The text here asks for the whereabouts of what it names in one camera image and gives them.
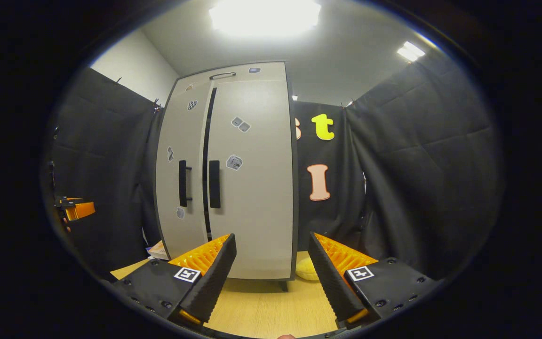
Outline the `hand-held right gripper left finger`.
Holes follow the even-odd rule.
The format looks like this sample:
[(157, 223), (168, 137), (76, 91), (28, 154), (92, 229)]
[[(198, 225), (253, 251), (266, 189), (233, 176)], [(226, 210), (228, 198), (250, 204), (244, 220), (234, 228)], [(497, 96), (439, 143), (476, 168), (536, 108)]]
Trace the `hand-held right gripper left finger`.
[(202, 326), (211, 317), (236, 255), (235, 235), (226, 234), (173, 260), (150, 259), (112, 286), (164, 320)]

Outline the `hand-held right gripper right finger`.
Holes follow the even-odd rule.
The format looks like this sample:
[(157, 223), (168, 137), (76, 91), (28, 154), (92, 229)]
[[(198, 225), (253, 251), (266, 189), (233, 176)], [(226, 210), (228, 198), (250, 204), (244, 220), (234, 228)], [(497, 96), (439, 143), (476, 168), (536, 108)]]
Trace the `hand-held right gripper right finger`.
[(374, 259), (313, 232), (308, 253), (338, 328), (364, 327), (404, 313), (441, 285), (400, 259)]

